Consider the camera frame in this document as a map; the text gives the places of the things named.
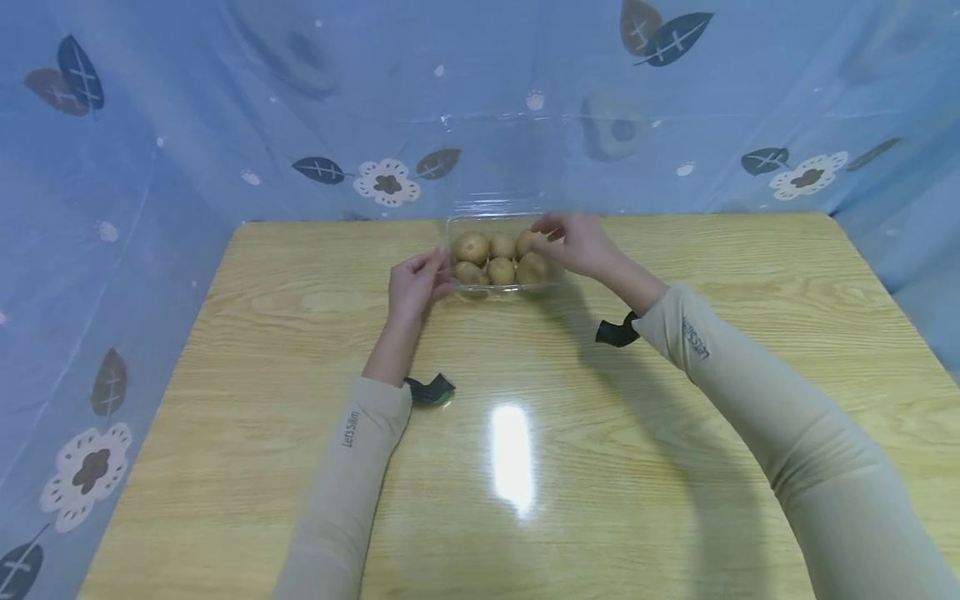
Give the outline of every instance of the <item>arm sleeve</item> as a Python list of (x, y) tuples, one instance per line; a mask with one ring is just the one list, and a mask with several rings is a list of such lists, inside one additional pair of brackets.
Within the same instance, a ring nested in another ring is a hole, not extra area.
[(892, 465), (835, 402), (683, 286), (634, 329), (686, 373), (753, 452), (817, 598), (960, 597)]
[(410, 418), (410, 388), (357, 377), (330, 433), (274, 588), (276, 600), (354, 600), (387, 463)]

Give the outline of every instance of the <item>person's left hand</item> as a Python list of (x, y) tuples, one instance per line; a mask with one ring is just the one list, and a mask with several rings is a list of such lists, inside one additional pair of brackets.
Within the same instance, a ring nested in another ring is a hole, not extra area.
[(430, 302), (452, 289), (446, 251), (437, 248), (408, 258), (390, 270), (388, 321), (418, 324)]

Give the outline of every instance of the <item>white flower print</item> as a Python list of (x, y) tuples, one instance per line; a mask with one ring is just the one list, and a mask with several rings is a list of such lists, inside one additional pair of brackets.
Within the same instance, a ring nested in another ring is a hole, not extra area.
[(527, 94), (527, 107), (530, 110), (543, 110), (543, 102), (545, 99), (541, 90), (532, 89), (530, 93)]
[(808, 158), (793, 171), (780, 173), (770, 181), (770, 187), (777, 190), (774, 198), (787, 201), (797, 196), (816, 194), (833, 182), (837, 170), (845, 164), (846, 152)]
[(42, 511), (57, 511), (55, 530), (65, 533), (81, 524), (97, 500), (117, 489), (129, 466), (126, 453), (131, 441), (130, 428), (121, 422), (104, 435), (91, 427), (60, 450), (57, 474), (40, 495)]
[(397, 207), (420, 197), (420, 186), (407, 179), (410, 171), (399, 160), (385, 158), (379, 163), (360, 165), (353, 189), (364, 198), (373, 198), (384, 206)]

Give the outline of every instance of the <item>person's right hand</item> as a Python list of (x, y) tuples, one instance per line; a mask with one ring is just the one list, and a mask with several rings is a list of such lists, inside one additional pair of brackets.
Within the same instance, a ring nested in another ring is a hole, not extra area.
[(530, 230), (545, 233), (530, 249), (568, 271), (604, 282), (606, 275), (629, 260), (600, 226), (594, 215), (548, 212)]

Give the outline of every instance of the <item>wrist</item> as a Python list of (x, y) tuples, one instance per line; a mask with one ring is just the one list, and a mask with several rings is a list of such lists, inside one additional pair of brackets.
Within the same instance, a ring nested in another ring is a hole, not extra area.
[(627, 256), (611, 264), (599, 279), (642, 317), (666, 294), (669, 286)]
[(383, 325), (383, 333), (396, 333), (399, 335), (419, 335), (423, 325), (422, 315), (404, 315), (389, 313), (387, 322)]

